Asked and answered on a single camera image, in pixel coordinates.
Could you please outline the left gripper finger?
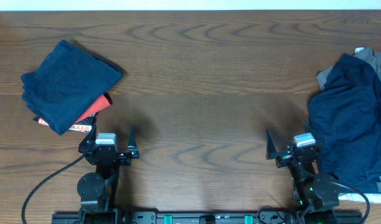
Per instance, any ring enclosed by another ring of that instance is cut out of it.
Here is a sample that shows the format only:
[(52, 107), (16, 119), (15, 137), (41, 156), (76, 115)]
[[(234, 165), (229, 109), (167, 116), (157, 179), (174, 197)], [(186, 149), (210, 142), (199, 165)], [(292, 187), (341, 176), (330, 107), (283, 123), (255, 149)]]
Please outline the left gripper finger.
[(129, 151), (137, 151), (136, 140), (134, 136), (134, 128), (133, 125), (130, 126), (129, 134), (128, 134), (128, 149)]
[(94, 144), (96, 140), (96, 125), (94, 124), (91, 128), (91, 131), (86, 136), (87, 144)]

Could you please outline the navy blue shorts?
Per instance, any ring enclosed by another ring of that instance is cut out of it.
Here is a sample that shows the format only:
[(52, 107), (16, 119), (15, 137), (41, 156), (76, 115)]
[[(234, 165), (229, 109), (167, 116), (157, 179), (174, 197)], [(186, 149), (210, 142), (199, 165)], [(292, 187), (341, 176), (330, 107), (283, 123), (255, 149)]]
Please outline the navy blue shorts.
[(381, 76), (369, 63), (344, 54), (324, 90), (308, 104), (310, 126), (323, 137), (320, 172), (377, 194), (381, 177)]

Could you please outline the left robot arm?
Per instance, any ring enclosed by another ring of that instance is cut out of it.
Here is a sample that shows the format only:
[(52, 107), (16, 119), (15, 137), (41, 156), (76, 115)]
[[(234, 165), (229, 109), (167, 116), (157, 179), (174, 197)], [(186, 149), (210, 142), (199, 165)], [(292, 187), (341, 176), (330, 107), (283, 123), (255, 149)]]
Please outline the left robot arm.
[(79, 144), (78, 151), (93, 166), (95, 172), (85, 174), (78, 181), (81, 198), (80, 223), (131, 223), (131, 216), (115, 208), (120, 167), (130, 166), (139, 158), (133, 127), (129, 129), (128, 151), (117, 152), (116, 134), (97, 133), (96, 126)]

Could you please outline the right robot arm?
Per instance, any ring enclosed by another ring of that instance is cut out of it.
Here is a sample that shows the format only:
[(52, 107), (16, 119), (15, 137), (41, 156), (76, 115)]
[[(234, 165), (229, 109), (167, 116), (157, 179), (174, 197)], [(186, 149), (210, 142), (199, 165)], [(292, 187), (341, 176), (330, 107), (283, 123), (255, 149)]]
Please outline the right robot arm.
[(339, 205), (338, 179), (315, 171), (313, 162), (321, 155), (322, 142), (307, 122), (303, 124), (305, 133), (295, 136), (280, 151), (266, 130), (266, 159), (274, 160), (278, 168), (288, 168), (294, 198), (299, 202), (299, 207), (285, 215), (285, 223), (337, 223), (334, 207)]

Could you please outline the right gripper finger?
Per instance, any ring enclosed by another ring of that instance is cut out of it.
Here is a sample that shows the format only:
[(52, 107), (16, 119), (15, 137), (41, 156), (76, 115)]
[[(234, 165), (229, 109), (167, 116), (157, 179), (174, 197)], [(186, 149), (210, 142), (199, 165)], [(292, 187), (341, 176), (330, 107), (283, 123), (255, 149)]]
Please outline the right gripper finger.
[(273, 142), (273, 138), (272, 138), (268, 129), (266, 130), (266, 136), (267, 136), (266, 153), (267, 154), (276, 154), (277, 153), (276, 146)]
[(319, 131), (312, 128), (307, 121), (303, 121), (303, 126), (304, 126), (305, 132), (310, 133), (317, 143), (324, 142), (324, 136)]

